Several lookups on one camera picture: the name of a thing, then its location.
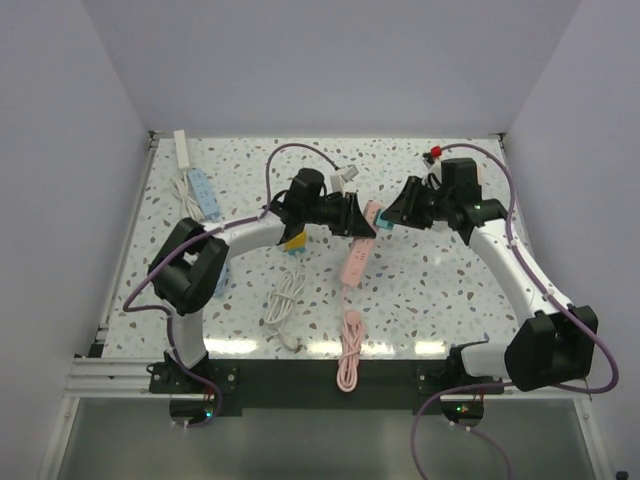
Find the coiled pink cord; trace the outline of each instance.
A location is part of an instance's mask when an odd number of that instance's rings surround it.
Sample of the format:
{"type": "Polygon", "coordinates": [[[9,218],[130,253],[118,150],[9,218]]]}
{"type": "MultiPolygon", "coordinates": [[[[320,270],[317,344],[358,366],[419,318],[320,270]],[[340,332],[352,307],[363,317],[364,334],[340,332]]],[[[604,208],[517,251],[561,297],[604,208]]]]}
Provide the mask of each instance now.
{"type": "Polygon", "coordinates": [[[352,392],[358,385],[358,363],[360,363],[360,350],[364,338],[364,324],[360,312],[346,310],[345,295],[346,285],[342,287],[342,356],[338,360],[338,375],[336,382],[343,392],[352,392]]]}

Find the coiled white cord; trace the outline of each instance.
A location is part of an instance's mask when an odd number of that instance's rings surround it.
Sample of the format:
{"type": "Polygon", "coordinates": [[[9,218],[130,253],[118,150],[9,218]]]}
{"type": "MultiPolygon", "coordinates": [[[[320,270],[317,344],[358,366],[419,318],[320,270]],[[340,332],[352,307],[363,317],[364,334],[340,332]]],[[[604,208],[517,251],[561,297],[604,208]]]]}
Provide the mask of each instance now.
{"type": "Polygon", "coordinates": [[[172,178],[170,181],[171,193],[182,202],[182,208],[180,212],[183,217],[191,217],[196,222],[204,220],[202,210],[198,201],[191,196],[189,177],[187,176],[187,170],[182,171],[182,177],[172,178]]]}
{"type": "Polygon", "coordinates": [[[285,270],[278,280],[276,289],[269,293],[267,313],[264,318],[264,323],[277,332],[282,344],[292,352],[298,348],[298,339],[284,332],[284,323],[307,283],[302,259],[297,253],[295,259],[297,263],[295,271],[285,270]]]}

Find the gray wall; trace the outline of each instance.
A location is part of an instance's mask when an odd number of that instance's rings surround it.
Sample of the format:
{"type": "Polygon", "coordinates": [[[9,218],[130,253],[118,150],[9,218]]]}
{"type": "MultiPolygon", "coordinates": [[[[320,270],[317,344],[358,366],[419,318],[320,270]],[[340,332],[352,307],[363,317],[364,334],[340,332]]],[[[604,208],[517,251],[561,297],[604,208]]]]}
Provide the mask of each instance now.
{"type": "Polygon", "coordinates": [[[579,0],[83,0],[149,129],[504,132],[579,0]]]}
{"type": "Polygon", "coordinates": [[[146,132],[82,4],[0,2],[0,465],[37,475],[95,333],[146,132]]]}
{"type": "MultiPolygon", "coordinates": [[[[622,380],[597,397],[619,469],[640,474],[640,3],[583,0],[507,135],[507,155],[540,263],[591,304],[622,380]]],[[[609,378],[600,356],[592,384],[609,378]]]]}

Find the robotic arm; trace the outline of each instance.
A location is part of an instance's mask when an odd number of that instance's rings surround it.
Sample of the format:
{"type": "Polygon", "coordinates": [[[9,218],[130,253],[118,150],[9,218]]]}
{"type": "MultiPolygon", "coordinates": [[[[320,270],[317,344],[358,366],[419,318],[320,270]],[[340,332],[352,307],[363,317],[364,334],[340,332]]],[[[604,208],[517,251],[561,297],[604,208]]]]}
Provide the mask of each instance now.
{"type": "Polygon", "coordinates": [[[303,168],[289,190],[280,192],[258,219],[233,222],[235,226],[205,223],[185,218],[164,243],[149,267],[154,270],[172,251],[205,231],[219,230],[186,250],[197,255],[190,263],[182,255],[174,258],[153,280],[155,294],[173,312],[173,341],[184,365],[191,369],[207,356],[202,335],[203,308],[213,296],[227,260],[251,250],[280,245],[302,232],[307,223],[327,225],[334,235],[375,238],[355,193],[321,195],[324,176],[303,168]]]}
{"type": "MultiPolygon", "coordinates": [[[[431,228],[434,220],[446,221],[487,264],[520,325],[509,345],[480,342],[453,347],[447,381],[459,383],[466,376],[510,378],[520,390],[529,391],[587,376],[594,343],[547,300],[514,257],[505,235],[506,211],[496,199],[483,200],[476,163],[461,158],[444,160],[441,166],[441,182],[409,177],[381,218],[419,229],[431,228]]],[[[520,251],[555,298],[595,333],[598,319],[593,310],[575,307],[528,252],[520,251]]]]}

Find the purple cable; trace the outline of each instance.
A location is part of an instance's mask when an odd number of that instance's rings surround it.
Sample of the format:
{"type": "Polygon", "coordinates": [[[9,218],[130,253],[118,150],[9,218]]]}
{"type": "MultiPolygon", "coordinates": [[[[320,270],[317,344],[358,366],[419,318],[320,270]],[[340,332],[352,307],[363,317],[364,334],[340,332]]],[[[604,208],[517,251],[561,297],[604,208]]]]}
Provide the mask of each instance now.
{"type": "MultiPolygon", "coordinates": [[[[513,383],[503,383],[502,386],[503,387],[512,387],[513,383]]],[[[424,402],[422,407],[420,407],[420,410],[418,410],[418,413],[416,413],[416,415],[415,415],[415,417],[413,419],[413,424],[411,425],[410,441],[411,441],[411,456],[413,457],[413,463],[416,465],[416,469],[418,470],[418,473],[420,474],[420,477],[422,477],[423,480],[429,480],[429,477],[427,477],[427,474],[422,469],[422,465],[420,465],[420,460],[418,459],[418,452],[417,452],[417,449],[416,449],[416,432],[418,431],[418,423],[420,422],[420,418],[422,417],[424,412],[427,410],[427,408],[429,408],[429,405],[431,405],[433,402],[438,400],[440,397],[443,397],[444,395],[454,395],[456,393],[464,393],[464,392],[469,392],[469,391],[478,391],[478,390],[482,390],[482,389],[487,389],[488,390],[488,389],[491,389],[491,388],[496,388],[496,384],[495,383],[480,383],[478,385],[463,385],[461,387],[450,388],[448,390],[443,390],[442,392],[438,392],[435,395],[429,397],[429,399],[426,402],[424,402]]],[[[462,429],[466,430],[466,427],[463,426],[463,425],[460,425],[460,424],[457,424],[457,423],[455,423],[454,425],[457,426],[458,428],[462,428],[462,429]]],[[[509,480],[513,480],[513,478],[514,478],[513,477],[513,467],[511,465],[511,462],[509,461],[509,458],[507,457],[507,452],[505,452],[504,449],[494,439],[492,439],[486,433],[481,432],[480,430],[476,430],[475,428],[471,428],[469,431],[474,433],[478,437],[486,440],[487,442],[489,442],[491,445],[493,445],[495,447],[495,449],[498,451],[498,453],[500,453],[500,455],[504,459],[504,462],[505,462],[505,464],[507,466],[507,478],[509,480]]]]}
{"type": "MultiPolygon", "coordinates": [[[[506,221],[506,234],[507,240],[509,243],[512,243],[513,240],[513,211],[515,209],[516,204],[516,194],[515,187],[513,185],[513,178],[511,177],[511,173],[507,169],[506,165],[504,165],[495,155],[491,152],[485,150],[482,147],[478,147],[477,145],[473,145],[471,143],[452,143],[450,145],[445,145],[442,147],[442,150],[451,150],[454,148],[470,148],[472,150],[476,150],[482,154],[484,154],[487,158],[492,160],[504,173],[504,176],[507,178],[507,183],[509,184],[509,209],[507,210],[507,221],[506,221]]],[[[583,388],[583,387],[573,387],[570,385],[554,385],[557,388],[561,388],[563,390],[569,390],[571,392],[578,393],[587,393],[587,394],[596,394],[596,393],[606,393],[613,390],[618,382],[620,381],[620,371],[618,369],[618,364],[616,359],[613,357],[613,353],[611,350],[604,344],[604,342],[598,337],[595,333],[593,333],[587,326],[585,326],[573,313],[571,313],[564,305],[562,305],[553,295],[549,295],[547,287],[542,283],[542,281],[536,276],[531,267],[527,264],[526,260],[520,253],[520,249],[517,245],[512,245],[511,250],[513,251],[516,260],[525,271],[527,276],[531,279],[531,281],[538,287],[540,292],[545,295],[549,301],[558,309],[562,314],[567,317],[569,320],[573,322],[573,324],[580,329],[593,343],[595,343],[598,348],[602,351],[604,356],[609,361],[609,365],[611,366],[611,380],[609,383],[603,387],[598,388],[583,388]]]]}
{"type": "MultiPolygon", "coordinates": [[[[339,167],[333,162],[333,160],[331,160],[325,153],[321,152],[317,148],[314,148],[314,147],[312,147],[310,145],[305,145],[304,143],[285,143],[285,144],[282,144],[279,147],[277,147],[275,150],[273,150],[273,152],[271,152],[271,155],[269,155],[269,158],[267,159],[267,162],[266,162],[266,165],[265,165],[265,182],[266,182],[266,187],[267,187],[267,203],[264,206],[262,212],[260,212],[260,214],[255,216],[255,217],[241,218],[239,220],[234,220],[232,222],[226,223],[223,228],[226,229],[226,228],[232,228],[232,227],[239,227],[241,225],[247,225],[247,224],[252,223],[252,222],[257,222],[257,221],[263,219],[267,215],[267,213],[269,212],[269,207],[271,207],[271,180],[270,180],[270,176],[269,176],[269,168],[271,167],[271,161],[273,160],[273,158],[276,156],[276,154],[278,152],[280,152],[280,151],[282,151],[282,150],[284,150],[285,148],[288,148],[288,147],[299,147],[299,148],[305,148],[307,150],[311,150],[312,152],[320,155],[320,157],[322,157],[324,160],[326,160],[335,170],[339,170],[339,167]]],[[[189,370],[187,368],[187,366],[184,364],[184,362],[182,361],[182,359],[180,358],[180,356],[178,355],[178,351],[176,350],[175,342],[174,342],[174,339],[173,339],[173,314],[171,313],[171,310],[169,310],[164,305],[140,305],[140,306],[137,306],[137,307],[133,307],[133,306],[131,306],[131,304],[133,303],[133,301],[136,298],[138,298],[138,295],[140,295],[140,292],[142,292],[142,290],[147,285],[149,285],[149,283],[151,283],[153,281],[153,279],[156,278],[158,273],[160,273],[160,271],[164,267],[166,267],[169,263],[171,263],[171,261],[173,261],[173,259],[175,259],[178,255],[180,255],[182,252],[184,252],[186,249],[188,249],[194,243],[197,243],[197,242],[199,242],[201,240],[204,240],[207,237],[215,235],[216,233],[220,232],[221,230],[222,230],[222,227],[214,228],[211,231],[201,233],[200,235],[196,235],[195,237],[187,240],[186,242],[184,242],[180,246],[176,247],[175,250],[173,250],[169,255],[167,255],[166,258],[164,260],[162,260],[156,266],[156,268],[154,268],[151,272],[149,272],[149,274],[140,282],[140,284],[136,288],[133,289],[131,294],[127,297],[127,299],[122,304],[122,311],[123,312],[127,312],[127,313],[143,312],[143,311],[147,311],[147,310],[159,310],[159,311],[165,313],[166,316],[167,316],[167,339],[169,341],[169,346],[173,350],[174,358],[176,360],[176,363],[180,367],[180,370],[182,370],[182,372],[185,375],[188,375],[189,377],[193,378],[194,380],[197,380],[197,381],[203,383],[204,385],[212,388],[213,391],[215,392],[215,394],[216,394],[216,396],[218,398],[218,401],[216,402],[216,409],[213,412],[213,415],[211,415],[210,417],[208,417],[206,420],[204,420],[202,422],[191,424],[191,425],[187,425],[187,428],[201,427],[201,426],[207,425],[209,422],[211,422],[211,420],[213,420],[215,417],[217,417],[220,414],[220,411],[222,410],[222,392],[220,391],[220,388],[215,383],[213,383],[210,380],[207,380],[204,377],[196,375],[191,370],[189,370]]]]}

